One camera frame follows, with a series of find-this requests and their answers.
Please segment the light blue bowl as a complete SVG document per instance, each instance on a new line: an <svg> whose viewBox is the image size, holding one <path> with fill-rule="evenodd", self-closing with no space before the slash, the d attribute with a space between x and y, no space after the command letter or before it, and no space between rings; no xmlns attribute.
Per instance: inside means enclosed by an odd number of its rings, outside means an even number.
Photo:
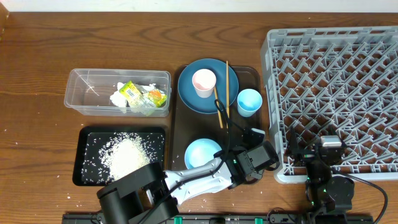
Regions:
<svg viewBox="0 0 398 224"><path fill-rule="evenodd" d="M214 159L214 154L221 151L221 146L214 140L202 138L189 144L184 155L187 169L200 167Z"/></svg>

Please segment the green yellow snack wrapper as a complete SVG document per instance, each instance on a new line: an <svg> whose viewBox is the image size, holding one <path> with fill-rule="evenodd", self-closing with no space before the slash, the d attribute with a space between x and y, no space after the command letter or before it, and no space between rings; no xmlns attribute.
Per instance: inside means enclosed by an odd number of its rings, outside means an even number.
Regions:
<svg viewBox="0 0 398 224"><path fill-rule="evenodd" d="M164 91L158 89L156 85L155 90L142 94L135 84L137 83L129 81L119 91L127 99L127 104L133 112L140 112L150 116L166 102L167 95Z"/></svg>

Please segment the white tissue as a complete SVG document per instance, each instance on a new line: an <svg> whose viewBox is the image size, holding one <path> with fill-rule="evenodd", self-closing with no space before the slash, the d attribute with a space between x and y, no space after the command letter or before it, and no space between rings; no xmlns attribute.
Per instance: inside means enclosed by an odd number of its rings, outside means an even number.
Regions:
<svg viewBox="0 0 398 224"><path fill-rule="evenodd" d="M142 93L148 93L152 90L155 90L155 83L152 83L150 85L139 85L139 84L135 84L136 88Z"/></svg>
<svg viewBox="0 0 398 224"><path fill-rule="evenodd" d="M109 97L109 99L114 106L117 106L122 113L126 114L127 99L119 92L123 86L124 83L118 82L117 90Z"/></svg>

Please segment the pile of white rice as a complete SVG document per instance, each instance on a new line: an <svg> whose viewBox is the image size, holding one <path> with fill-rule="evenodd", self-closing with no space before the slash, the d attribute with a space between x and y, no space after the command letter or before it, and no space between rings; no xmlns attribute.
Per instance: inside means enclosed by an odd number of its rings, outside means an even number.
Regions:
<svg viewBox="0 0 398 224"><path fill-rule="evenodd" d="M154 162L163 162L163 133L89 133L79 162L83 185L106 185Z"/></svg>

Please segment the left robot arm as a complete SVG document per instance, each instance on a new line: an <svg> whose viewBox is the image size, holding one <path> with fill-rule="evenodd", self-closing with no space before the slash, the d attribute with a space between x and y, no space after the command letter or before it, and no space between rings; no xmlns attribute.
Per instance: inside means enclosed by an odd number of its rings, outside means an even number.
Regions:
<svg viewBox="0 0 398 224"><path fill-rule="evenodd" d="M107 223L160 223L178 215L178 207L188 199L245 183L269 160L266 149L259 146L249 151L236 147L187 170L162 170L152 163L103 187L97 197Z"/></svg>

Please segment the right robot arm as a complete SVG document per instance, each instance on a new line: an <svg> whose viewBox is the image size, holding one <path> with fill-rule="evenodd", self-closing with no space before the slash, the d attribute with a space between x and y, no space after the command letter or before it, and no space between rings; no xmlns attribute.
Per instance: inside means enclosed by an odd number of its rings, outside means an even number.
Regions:
<svg viewBox="0 0 398 224"><path fill-rule="evenodd" d="M346 212L352 209L354 182L343 176L334 176L332 166L341 161L347 145L330 130L315 143L302 147L294 128L286 155L294 160L294 166L306 168L305 195L311 204L295 223L347 223Z"/></svg>

